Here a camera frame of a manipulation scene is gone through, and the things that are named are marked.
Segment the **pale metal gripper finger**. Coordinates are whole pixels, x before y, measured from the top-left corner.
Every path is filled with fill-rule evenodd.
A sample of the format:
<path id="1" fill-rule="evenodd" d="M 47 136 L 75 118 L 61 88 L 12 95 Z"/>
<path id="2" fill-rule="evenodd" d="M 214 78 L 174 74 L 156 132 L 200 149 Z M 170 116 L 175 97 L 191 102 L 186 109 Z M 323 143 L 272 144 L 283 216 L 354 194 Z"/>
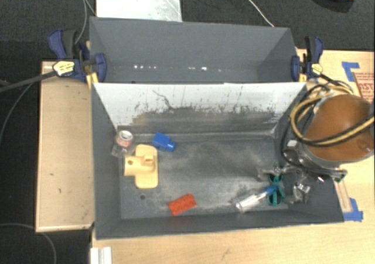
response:
<path id="1" fill-rule="evenodd" d="M 259 179 L 260 180 L 274 180 L 278 179 L 278 174 L 274 170 L 259 170 Z"/>
<path id="2" fill-rule="evenodd" d="M 251 211 L 257 205 L 259 205 L 263 200 L 271 196 L 277 190 L 276 187 L 266 187 L 264 191 L 258 194 L 252 194 L 238 202 L 235 203 L 235 208 L 240 213 L 245 213 Z"/>

